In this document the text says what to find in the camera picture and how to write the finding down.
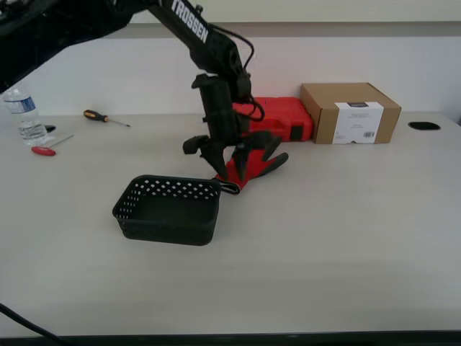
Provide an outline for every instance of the black cable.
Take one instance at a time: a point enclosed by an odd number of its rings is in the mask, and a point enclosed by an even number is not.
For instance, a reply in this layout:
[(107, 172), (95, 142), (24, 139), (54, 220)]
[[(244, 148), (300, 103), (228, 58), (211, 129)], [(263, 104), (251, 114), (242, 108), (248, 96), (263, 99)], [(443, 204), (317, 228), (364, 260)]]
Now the black cable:
[(47, 330), (44, 330), (43, 328), (40, 328), (39, 326), (33, 324), (32, 322), (27, 321), (24, 317), (21, 317), (14, 311), (12, 311), (10, 308), (6, 307), (2, 303), (0, 303), (0, 312), (5, 315), (6, 317), (9, 317), (13, 321), (15, 321), (18, 324), (21, 324), (23, 327), (28, 328), (29, 330), (32, 330), (33, 332), (36, 332), (37, 334), (42, 335), (43, 337), (53, 341), (57, 345), (61, 346), (73, 346), (70, 342), (67, 342), (60, 337), (57, 337), (53, 333), (50, 333)]
[[(243, 65), (243, 67), (246, 69), (248, 64), (250, 63), (251, 59), (254, 56), (254, 51), (255, 50), (254, 50), (253, 43), (251, 43), (249, 40), (247, 40), (243, 36), (241, 36), (239, 34), (236, 34), (235, 32), (232, 32), (230, 30), (224, 29), (223, 27), (219, 27), (219, 26), (217, 26), (215, 24), (211, 24), (211, 23), (210, 23), (210, 26), (214, 30), (221, 31), (221, 32), (223, 32), (223, 33), (225, 33), (227, 35), (237, 37), (239, 40), (245, 42), (251, 48), (250, 56), (248, 57), (248, 59), (246, 59), (245, 65)], [(242, 105), (253, 105), (253, 111), (251, 111), (250, 114), (239, 113), (240, 116), (247, 117), (248, 119), (250, 119), (252, 121), (256, 121), (256, 122), (261, 122), (262, 120), (264, 120), (264, 117), (266, 116), (266, 112), (264, 111), (264, 108), (254, 99), (254, 97), (251, 96), (250, 102), (243, 103)], [(259, 112), (261, 113), (261, 117), (252, 117), (252, 115), (256, 112), (256, 110), (259, 110)]]
[[(259, 102), (257, 102), (254, 97), (250, 97), (250, 102), (237, 102), (240, 105), (252, 105), (253, 110), (250, 112), (250, 114), (243, 114), (243, 113), (238, 113), (241, 117), (246, 117), (249, 120), (255, 121), (257, 123), (260, 123), (264, 118), (266, 117), (266, 111), (264, 108), (261, 106)], [(252, 115), (258, 110), (261, 113), (260, 117), (252, 117)]]
[(254, 56), (254, 45), (253, 45), (253, 43), (251, 43), (249, 40), (247, 40), (243, 36), (241, 36), (239, 34), (236, 34), (236, 33), (232, 32), (230, 30), (224, 29), (223, 27), (219, 27), (219, 26), (211, 24), (211, 23), (210, 23), (210, 26), (211, 26), (211, 28), (213, 28), (213, 29), (215, 29), (217, 31), (221, 31), (221, 32), (224, 32), (227, 35), (237, 37), (240, 41), (245, 42), (251, 48), (251, 54), (248, 57), (248, 59), (246, 59), (245, 65), (243, 65), (243, 67), (246, 68), (248, 66), (248, 64), (250, 63), (251, 59)]

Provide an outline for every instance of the cardboard box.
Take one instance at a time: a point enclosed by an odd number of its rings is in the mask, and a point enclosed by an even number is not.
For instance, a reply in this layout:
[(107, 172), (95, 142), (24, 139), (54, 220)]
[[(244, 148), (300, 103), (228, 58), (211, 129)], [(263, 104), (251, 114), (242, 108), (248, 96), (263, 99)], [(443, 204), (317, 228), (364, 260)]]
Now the cardboard box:
[(317, 144), (389, 143), (401, 107), (369, 83), (303, 84)]

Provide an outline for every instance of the bottle label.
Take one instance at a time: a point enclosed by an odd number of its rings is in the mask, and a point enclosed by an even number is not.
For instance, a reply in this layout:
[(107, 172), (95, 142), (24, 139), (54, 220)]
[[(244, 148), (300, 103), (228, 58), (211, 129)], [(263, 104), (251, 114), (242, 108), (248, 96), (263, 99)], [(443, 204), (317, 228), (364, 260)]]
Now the bottle label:
[(22, 101), (5, 101), (5, 103), (12, 114), (27, 113), (35, 109), (35, 103), (31, 97)]

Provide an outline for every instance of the red handle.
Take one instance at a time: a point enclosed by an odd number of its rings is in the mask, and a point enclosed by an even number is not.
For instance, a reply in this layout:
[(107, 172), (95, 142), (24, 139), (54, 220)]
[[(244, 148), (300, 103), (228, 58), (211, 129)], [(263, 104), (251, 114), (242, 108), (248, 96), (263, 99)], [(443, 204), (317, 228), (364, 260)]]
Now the red handle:
[(36, 153), (37, 155), (42, 156), (55, 156), (56, 152), (51, 148), (46, 148), (44, 146), (33, 146), (32, 152)]

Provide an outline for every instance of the screwdriver handle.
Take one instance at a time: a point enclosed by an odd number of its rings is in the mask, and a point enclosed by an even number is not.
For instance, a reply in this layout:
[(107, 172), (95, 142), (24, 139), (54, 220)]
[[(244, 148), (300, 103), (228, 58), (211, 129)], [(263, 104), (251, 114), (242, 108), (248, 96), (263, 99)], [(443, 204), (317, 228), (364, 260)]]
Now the screwdriver handle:
[(95, 112), (93, 110), (84, 111), (84, 116), (86, 119), (102, 121), (103, 123), (107, 123), (109, 121), (109, 117), (107, 115), (99, 114), (98, 112)]

